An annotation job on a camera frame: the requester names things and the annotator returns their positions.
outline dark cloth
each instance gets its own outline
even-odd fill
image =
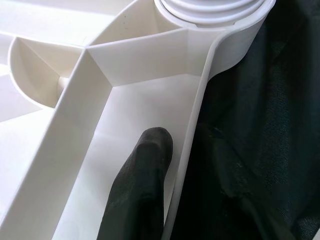
[[[167,130],[143,132],[112,184],[97,240],[161,239],[164,179],[172,153]]]
[[[277,0],[246,57],[207,85],[172,240],[269,240],[239,203],[240,163],[258,215],[271,211],[297,240],[320,227],[320,0]],[[221,140],[212,140],[219,129]],[[291,239],[287,235],[282,239]]]

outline plastic compartment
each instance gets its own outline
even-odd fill
[[[116,12],[125,3],[110,5]],[[29,7],[68,9],[57,13],[73,7],[47,4]],[[162,236],[170,238],[208,79],[241,60],[274,1],[234,25],[208,30],[180,24],[158,4],[135,0],[82,46],[76,34],[67,40],[15,35],[21,37],[13,38],[10,49],[12,78],[33,103],[55,109],[0,227],[1,239],[95,239],[112,182],[151,127],[166,128],[174,142]],[[77,8],[107,12],[89,5],[83,0]]]

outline black fabric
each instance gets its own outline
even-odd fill
[[[269,196],[263,211],[275,211],[297,240],[313,239],[320,227],[319,14],[320,0],[277,0],[246,57],[209,81],[172,240],[271,239],[237,203],[239,194],[226,193],[217,153],[231,165],[241,160],[261,183]],[[201,132],[203,125],[211,130]],[[206,146],[214,128],[225,143]],[[233,176],[234,168],[225,172]],[[249,190],[260,196],[257,186]]]
[[[167,130],[143,132],[112,184],[97,240],[161,239],[164,179],[172,152]]]

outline white plastic part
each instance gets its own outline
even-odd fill
[[[16,38],[8,61],[12,79],[33,103],[54,108],[81,52],[81,48]]]
[[[45,2],[41,8],[70,7]],[[264,0],[232,22],[205,28],[174,16],[160,0],[135,0],[81,47],[76,39],[57,44],[59,37],[44,41],[35,32],[39,39],[30,40],[18,31],[11,77],[32,103],[56,107],[0,239],[95,239],[113,180],[151,127],[166,128],[174,142],[164,185],[162,239],[170,239],[207,82],[244,57],[274,3]]]
[[[161,0],[163,6],[184,21],[205,27],[232,25],[254,13],[264,0]]]

